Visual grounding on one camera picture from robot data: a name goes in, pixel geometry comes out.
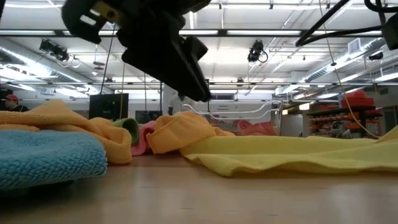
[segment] microfiber cloth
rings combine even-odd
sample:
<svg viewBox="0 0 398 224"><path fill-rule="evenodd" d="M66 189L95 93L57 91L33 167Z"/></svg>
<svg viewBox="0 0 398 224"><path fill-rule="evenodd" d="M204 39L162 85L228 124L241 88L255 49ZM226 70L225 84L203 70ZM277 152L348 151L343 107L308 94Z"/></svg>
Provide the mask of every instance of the microfiber cloth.
<svg viewBox="0 0 398 224"><path fill-rule="evenodd" d="M398 128L379 140L217 136L190 144L180 152L227 177L237 171L261 172L272 168L318 174L397 172Z"/></svg>
<svg viewBox="0 0 398 224"><path fill-rule="evenodd" d="M92 134L105 147L108 161L114 164L131 162L131 135L128 130L113 126L110 120L87 120L68 109L62 100L50 100L23 113L0 111L0 129L38 131L79 131Z"/></svg>
<svg viewBox="0 0 398 224"><path fill-rule="evenodd" d="M133 156L140 156L145 152L150 151L147 134L153 133L154 131L155 121L149 121L139 128L139 141L136 145L131 147L131 154Z"/></svg>
<svg viewBox="0 0 398 224"><path fill-rule="evenodd" d="M0 131L0 190L96 177L106 172L104 146L91 134Z"/></svg>
<svg viewBox="0 0 398 224"><path fill-rule="evenodd" d="M156 119L155 132L147 134L154 154L170 152L212 136L234 136L212 127L202 116L191 111L163 115Z"/></svg>
<svg viewBox="0 0 398 224"><path fill-rule="evenodd" d="M120 119L119 121L115 121L113 123L113 126L128 130L131 135L132 145L138 142L139 127L135 119L132 118Z"/></svg>
<svg viewBox="0 0 398 224"><path fill-rule="evenodd" d="M277 136L274 125L271 121L252 124L249 121L241 120L238 123L238 130L243 136Z"/></svg>

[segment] yellow towel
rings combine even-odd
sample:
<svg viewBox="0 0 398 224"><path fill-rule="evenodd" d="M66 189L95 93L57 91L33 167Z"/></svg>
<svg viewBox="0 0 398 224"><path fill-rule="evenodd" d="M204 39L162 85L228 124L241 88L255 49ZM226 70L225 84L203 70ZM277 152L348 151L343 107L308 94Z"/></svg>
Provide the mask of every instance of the yellow towel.
<svg viewBox="0 0 398 224"><path fill-rule="evenodd" d="M155 132L147 135L154 154L166 153L185 147L211 136L234 136L234 134L212 127L200 115L191 111L163 115L156 120Z"/></svg>
<svg viewBox="0 0 398 224"><path fill-rule="evenodd" d="M117 128L103 118L87 120L68 109L62 100L52 100L30 111L0 111L0 129L25 129L38 131L81 131L93 134L105 147L108 161L126 164L132 159L131 135L124 128Z"/></svg>
<svg viewBox="0 0 398 224"><path fill-rule="evenodd" d="M398 128L380 140L278 136L211 137L180 150L191 161L231 176L271 168L338 174L398 171Z"/></svg>

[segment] orange towel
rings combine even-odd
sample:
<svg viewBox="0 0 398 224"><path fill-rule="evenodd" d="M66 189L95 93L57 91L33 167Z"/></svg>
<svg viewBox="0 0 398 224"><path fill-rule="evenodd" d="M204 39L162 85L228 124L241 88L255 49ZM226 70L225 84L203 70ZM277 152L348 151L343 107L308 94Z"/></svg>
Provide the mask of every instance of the orange towel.
<svg viewBox="0 0 398 224"><path fill-rule="evenodd" d="M234 136L234 134L212 127L200 115L191 111L163 115L156 120L155 132L148 134L148 142L154 154L181 149L189 144L212 136Z"/></svg>
<svg viewBox="0 0 398 224"><path fill-rule="evenodd" d="M87 120L68 109L62 100L52 100L27 112L0 111L0 129L38 131L81 131L95 136L105 147L108 161L126 164L131 161L131 135L104 118Z"/></svg>

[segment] green towel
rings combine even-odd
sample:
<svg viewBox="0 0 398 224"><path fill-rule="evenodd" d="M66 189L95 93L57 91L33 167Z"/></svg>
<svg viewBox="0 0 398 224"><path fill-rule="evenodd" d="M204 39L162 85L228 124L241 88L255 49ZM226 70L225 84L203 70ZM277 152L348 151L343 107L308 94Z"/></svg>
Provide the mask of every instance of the green towel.
<svg viewBox="0 0 398 224"><path fill-rule="evenodd" d="M139 127L138 123L135 119L132 118L124 118L119 121L115 121L113 126L127 129L131 135L131 144L135 144L139 140Z"/></svg>

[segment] ceiling pipe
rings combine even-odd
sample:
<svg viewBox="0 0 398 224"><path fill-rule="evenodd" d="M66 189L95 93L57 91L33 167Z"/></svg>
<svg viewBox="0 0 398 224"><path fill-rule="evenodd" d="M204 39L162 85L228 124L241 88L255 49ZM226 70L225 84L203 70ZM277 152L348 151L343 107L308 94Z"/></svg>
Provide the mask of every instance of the ceiling pipe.
<svg viewBox="0 0 398 224"><path fill-rule="evenodd" d="M57 75L61 75L63 77L67 77L69 80L73 80L74 84L78 84L79 82L92 82L89 78L86 78L83 75L80 75L76 72L68 68L63 68L56 62L53 62L37 53L34 53L26 48L21 47L14 42L7 40L6 38L0 38L0 51L7 55L13 55L13 57L18 57L21 61L23 60L31 60L33 62L37 62L36 64L40 65L44 69L46 69L49 73L57 73ZM114 91L110 88L104 88L106 93L113 93Z"/></svg>
<svg viewBox="0 0 398 224"><path fill-rule="evenodd" d="M336 62L335 66L332 66L333 60L329 59L326 61L321 67L314 68L313 70L309 71L299 82L300 83L309 83L321 76L327 75L331 72L333 72L333 69L339 69L341 67L344 67L348 64L351 64L356 61L356 58L362 57L363 55L367 55L375 50L380 49L386 44L386 41L383 38L378 38L374 39L371 41L368 41L366 43L361 43L361 52L359 55L351 55L349 54L348 50L345 50L339 56L337 56L334 59L334 62Z"/></svg>
<svg viewBox="0 0 398 224"><path fill-rule="evenodd" d="M396 63L398 63L398 58L394 58L394 59L392 59L392 60L389 60L389 61L386 61L386 62L384 62L384 63L380 63L379 65L376 65L376 66L374 66L374 67L370 67L370 68L367 68L366 70L363 70L362 72L358 72L358 73L355 73L355 74L352 74L352 75L348 75L347 77L350 77L350 76L355 76L356 78L355 79L358 79L359 77L361 77L361 76L363 76L363 75L369 75L369 74L371 74L373 71L376 71L376 70L380 70L380 69L382 69L382 68L384 68L384 67L387 67L387 66L390 66L390 65L392 65L392 67L391 68L394 68L394 64L396 64ZM384 85L387 85L387 83L386 82L384 82L384 83L378 83L377 85L379 85L379 86L384 86ZM341 87L339 87L339 86L336 86L336 87L334 87L334 88L330 88L330 90L334 90L335 88L339 88L339 90L341 89ZM300 99L303 99L303 98L306 98L306 97L311 97L311 96L314 96L314 95L318 95L318 94L320 94L320 93L322 93L321 91L314 91L314 92L311 92L311 93L307 93L307 94L305 94L303 97L300 97Z"/></svg>

